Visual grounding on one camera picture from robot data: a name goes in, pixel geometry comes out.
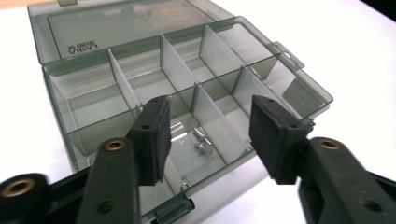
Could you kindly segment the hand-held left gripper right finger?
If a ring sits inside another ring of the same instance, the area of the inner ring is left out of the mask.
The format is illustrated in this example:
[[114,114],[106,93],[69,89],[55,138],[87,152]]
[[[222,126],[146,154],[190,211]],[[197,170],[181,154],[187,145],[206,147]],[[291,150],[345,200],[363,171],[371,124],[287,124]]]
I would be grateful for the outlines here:
[[396,182],[367,171],[341,142],[312,129],[277,101],[252,97],[249,136],[278,185],[298,184],[307,224],[396,224]]

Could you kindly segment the transparent grey compartment box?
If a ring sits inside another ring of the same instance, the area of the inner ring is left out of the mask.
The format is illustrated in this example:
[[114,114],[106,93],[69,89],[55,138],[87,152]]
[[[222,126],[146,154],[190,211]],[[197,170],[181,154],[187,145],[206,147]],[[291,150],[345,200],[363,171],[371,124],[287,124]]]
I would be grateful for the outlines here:
[[254,95],[305,125],[332,100],[285,47],[211,0],[56,0],[28,12],[74,171],[127,134],[149,100],[171,98],[163,180],[139,190],[145,224],[198,222],[265,178],[251,168]]

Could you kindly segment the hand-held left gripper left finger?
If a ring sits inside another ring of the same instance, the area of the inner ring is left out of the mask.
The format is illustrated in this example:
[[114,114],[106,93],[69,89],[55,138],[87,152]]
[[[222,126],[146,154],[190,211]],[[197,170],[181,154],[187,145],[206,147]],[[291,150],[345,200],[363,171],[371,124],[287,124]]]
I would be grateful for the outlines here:
[[171,147],[168,95],[148,101],[124,137],[103,142],[90,168],[76,224],[140,224],[139,188],[163,179]]

